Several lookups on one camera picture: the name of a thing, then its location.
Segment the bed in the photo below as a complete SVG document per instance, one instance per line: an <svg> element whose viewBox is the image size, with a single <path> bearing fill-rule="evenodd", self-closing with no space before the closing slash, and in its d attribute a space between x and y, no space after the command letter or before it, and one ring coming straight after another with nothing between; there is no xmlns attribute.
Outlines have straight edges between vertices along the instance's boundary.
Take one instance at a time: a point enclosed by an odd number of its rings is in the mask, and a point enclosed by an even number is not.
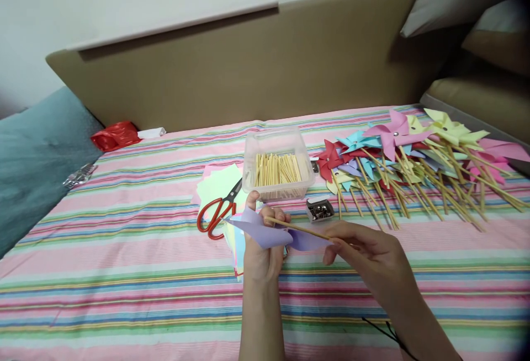
<svg viewBox="0 0 530 361"><path fill-rule="evenodd" d="M387 121L388 110L173 132L104 154L92 179L0 261L0 359L236 359L242 284L226 243L197 230L190 203L204 167L241 162L248 132L288 125L315 155L324 139ZM418 105L397 110L426 120ZM515 174L507 188L530 201L530 180ZM324 194L317 177L308 195ZM376 227L366 205L360 218L346 200L346 220ZM307 219L303 200L278 205L295 222ZM455 214L440 222L414 204L412 219L399 218L402 230L390 232L465 360L512 359L527 327L530 215L488 193L487 216L479 233ZM385 313L360 277L321 258L322 250L292 251L280 276L288 359L401 359L394 342L361 320L381 323Z"/></svg>

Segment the person's right hand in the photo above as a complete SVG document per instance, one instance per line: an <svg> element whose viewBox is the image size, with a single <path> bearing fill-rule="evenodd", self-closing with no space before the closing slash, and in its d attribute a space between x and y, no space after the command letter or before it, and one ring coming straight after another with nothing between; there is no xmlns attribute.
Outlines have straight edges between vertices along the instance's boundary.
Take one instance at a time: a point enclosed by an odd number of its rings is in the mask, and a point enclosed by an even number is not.
<svg viewBox="0 0 530 361"><path fill-rule="evenodd" d="M343 220L328 226L324 234L333 245L326 248L322 262L328 266L341 256L387 312L422 299L405 251L394 236Z"/></svg>

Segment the person's left hand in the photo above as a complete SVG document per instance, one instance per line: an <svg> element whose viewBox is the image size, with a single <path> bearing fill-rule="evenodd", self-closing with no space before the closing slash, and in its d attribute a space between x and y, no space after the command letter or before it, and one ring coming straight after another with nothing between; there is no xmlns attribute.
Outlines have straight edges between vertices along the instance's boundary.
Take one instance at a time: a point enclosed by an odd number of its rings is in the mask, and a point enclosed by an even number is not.
<svg viewBox="0 0 530 361"><path fill-rule="evenodd" d="M247 197L246 206L256 210L256 200L259 198L257 191L252 191ZM264 206L259 214L263 217L269 216L287 223L291 222L291 215L284 213L280 208ZM274 223L263 220L265 226L273 227ZM262 249L247 233L245 233L245 280L277 280L282 270L283 246Z"/></svg>

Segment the red scissor handle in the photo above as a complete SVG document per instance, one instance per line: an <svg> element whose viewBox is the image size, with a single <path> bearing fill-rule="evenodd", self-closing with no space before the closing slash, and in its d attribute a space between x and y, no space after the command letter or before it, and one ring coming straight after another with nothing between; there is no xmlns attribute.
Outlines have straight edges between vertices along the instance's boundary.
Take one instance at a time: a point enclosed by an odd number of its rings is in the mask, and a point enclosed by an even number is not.
<svg viewBox="0 0 530 361"><path fill-rule="evenodd" d="M207 211L209 207L211 207L212 205L215 205L216 203L219 203L219 205L217 209L215 210L214 216L212 216L211 221L208 224L208 227L203 228L202 219L203 219L204 213ZM199 216L197 216L197 228L199 229L200 232L207 232L208 237L212 240L220 240L221 238L224 237L224 234L214 236L213 231L214 231L214 228L219 224L221 219L225 217L228 211L232 209L232 214L233 215L236 214L236 204L229 202L228 207L222 212L221 215L219 215L219 211L221 210L223 203L224 203L223 198L217 198L213 200L212 202L210 202L208 205L206 205L204 208L202 208L201 211L199 212Z"/></svg>

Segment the beige headboard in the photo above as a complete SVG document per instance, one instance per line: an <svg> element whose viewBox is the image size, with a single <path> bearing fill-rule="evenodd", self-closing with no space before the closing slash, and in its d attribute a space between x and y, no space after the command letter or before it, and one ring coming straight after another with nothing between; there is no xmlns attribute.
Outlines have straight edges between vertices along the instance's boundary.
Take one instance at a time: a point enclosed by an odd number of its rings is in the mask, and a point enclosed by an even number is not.
<svg viewBox="0 0 530 361"><path fill-rule="evenodd" d="M413 103L462 36L399 37L413 3L304 0L46 61L104 125L141 130Z"/></svg>

